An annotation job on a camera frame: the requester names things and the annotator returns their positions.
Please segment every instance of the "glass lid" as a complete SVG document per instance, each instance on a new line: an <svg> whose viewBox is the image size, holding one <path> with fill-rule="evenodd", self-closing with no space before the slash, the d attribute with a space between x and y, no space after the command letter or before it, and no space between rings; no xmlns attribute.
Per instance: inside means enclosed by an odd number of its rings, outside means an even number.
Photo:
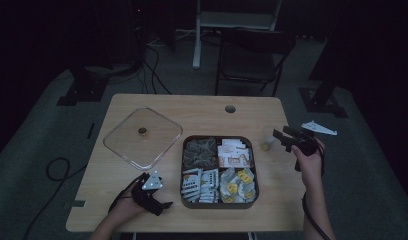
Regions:
<svg viewBox="0 0 408 240"><path fill-rule="evenodd" d="M161 160L182 131L173 120L140 107L104 137L104 145L132 166L147 171Z"/></svg>

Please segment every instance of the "chair seat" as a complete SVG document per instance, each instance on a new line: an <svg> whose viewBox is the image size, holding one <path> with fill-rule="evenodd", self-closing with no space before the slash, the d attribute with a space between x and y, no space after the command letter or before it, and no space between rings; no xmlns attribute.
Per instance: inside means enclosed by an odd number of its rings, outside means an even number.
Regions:
<svg viewBox="0 0 408 240"><path fill-rule="evenodd" d="M224 49L221 73L235 80L270 82L276 76L274 67L272 54L255 53L229 44Z"/></svg>

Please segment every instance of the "wooden table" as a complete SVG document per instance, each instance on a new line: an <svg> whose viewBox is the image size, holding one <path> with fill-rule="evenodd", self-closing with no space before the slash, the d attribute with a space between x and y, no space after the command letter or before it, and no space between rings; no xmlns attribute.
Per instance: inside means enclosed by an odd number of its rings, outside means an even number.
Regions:
<svg viewBox="0 0 408 240"><path fill-rule="evenodd" d="M234 113L225 107L232 105ZM150 171L158 170L164 187L154 197L173 201L160 216L144 213L123 225L123 232L258 232L301 231L305 188L294 170L295 156L277 141L269 151L259 145L273 127L287 125L282 104L271 97L174 96L117 94L105 116L72 207L67 229L91 232L107 214L117 194L142 172L103 144L104 136L136 108L146 106L179 123L183 134ZM181 202L183 140L191 135L243 136L253 145L260 195L249 209L189 209Z"/></svg>

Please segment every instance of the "person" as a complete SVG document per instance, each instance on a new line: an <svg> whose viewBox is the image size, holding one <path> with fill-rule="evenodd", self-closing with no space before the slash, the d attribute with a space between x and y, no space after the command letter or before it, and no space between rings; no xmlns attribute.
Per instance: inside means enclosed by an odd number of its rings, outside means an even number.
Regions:
<svg viewBox="0 0 408 240"><path fill-rule="evenodd" d="M323 143L319 140L317 141L322 146L322 149L324 149ZM296 146L292 146L292 152L300 164L302 181L306 187L306 198L304 200L306 201L308 211L312 219L329 239L334 240L336 237L329 220L322 184L322 156L319 151L316 151L316 153L307 157ZM90 240L110 239L112 234L123 223L146 211L130 198L131 196L129 195L133 186L134 185L130 186L127 191L125 191L123 197L119 199L115 207L100 222L92 233ZM310 222L307 215L304 216L303 236L305 240L324 239Z"/></svg>

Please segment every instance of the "gray floor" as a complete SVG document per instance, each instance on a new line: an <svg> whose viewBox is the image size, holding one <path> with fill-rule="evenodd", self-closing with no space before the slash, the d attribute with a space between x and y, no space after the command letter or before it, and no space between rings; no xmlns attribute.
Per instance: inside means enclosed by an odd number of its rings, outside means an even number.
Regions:
<svg viewBox="0 0 408 240"><path fill-rule="evenodd" d="M191 40L179 40L173 52L161 42L155 42L153 48L159 52L156 72L173 94L213 95L217 47L204 42L201 68L193 70L193 46ZM339 133L319 135L327 146L324 184L333 228L339 239L408 239L408 199L352 95L341 88L334 91L349 118L305 110L298 88L319 86L320 82L308 81L308 77L323 46L313 40L298 40L286 62L276 96L283 103L290 126L298 127L314 120ZM147 51L147 63L153 66L155 60L154 52ZM114 94L147 93L147 90L152 93L151 74L147 70L145 75L141 71L137 76L111 79L101 102L56 106L72 80L70 73L64 72L49 84L0 155L0 239L22 239L29 223L59 186L59 182L46 176L46 166L52 159L69 159L70 173L88 162ZM167 94L158 81L154 82L158 94ZM220 89L220 95L269 96L270 92L271 86L260 93L258 86L249 88L230 83L222 84ZM90 135L92 123L95 128ZM50 172L63 176L64 169L64 165L56 164ZM82 173L63 184L33 225L29 239L88 238L90 233L71 233L65 228L81 179ZM259 232L257 236L259 240L302 237L301 232Z"/></svg>

